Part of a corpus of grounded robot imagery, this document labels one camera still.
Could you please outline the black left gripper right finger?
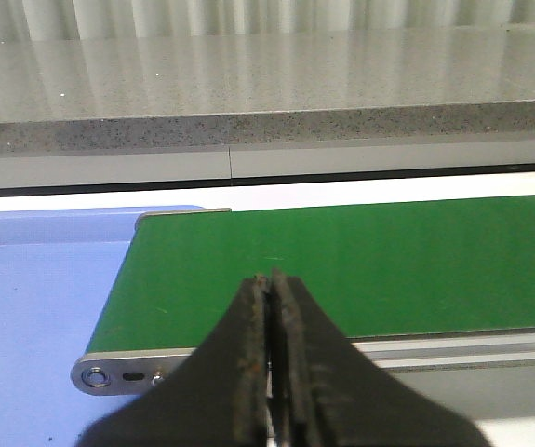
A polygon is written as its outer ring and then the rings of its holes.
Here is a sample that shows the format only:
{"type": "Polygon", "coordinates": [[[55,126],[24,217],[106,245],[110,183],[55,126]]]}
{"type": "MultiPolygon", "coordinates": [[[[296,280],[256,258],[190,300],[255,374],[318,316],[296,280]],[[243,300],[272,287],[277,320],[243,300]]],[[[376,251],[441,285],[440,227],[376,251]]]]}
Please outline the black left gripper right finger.
{"type": "Polygon", "coordinates": [[[279,446],[487,446],[466,417],[376,366],[305,284],[272,273],[272,377],[279,446]]]}

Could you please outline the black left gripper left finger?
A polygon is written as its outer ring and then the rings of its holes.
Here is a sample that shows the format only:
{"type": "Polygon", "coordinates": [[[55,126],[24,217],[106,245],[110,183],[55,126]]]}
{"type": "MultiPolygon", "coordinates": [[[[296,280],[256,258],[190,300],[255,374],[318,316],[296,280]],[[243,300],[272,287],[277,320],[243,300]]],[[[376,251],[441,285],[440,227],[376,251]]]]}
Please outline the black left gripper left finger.
{"type": "Polygon", "coordinates": [[[263,446],[267,442],[264,295],[244,279],[226,313],[159,385],[101,418],[81,446],[263,446]]]}

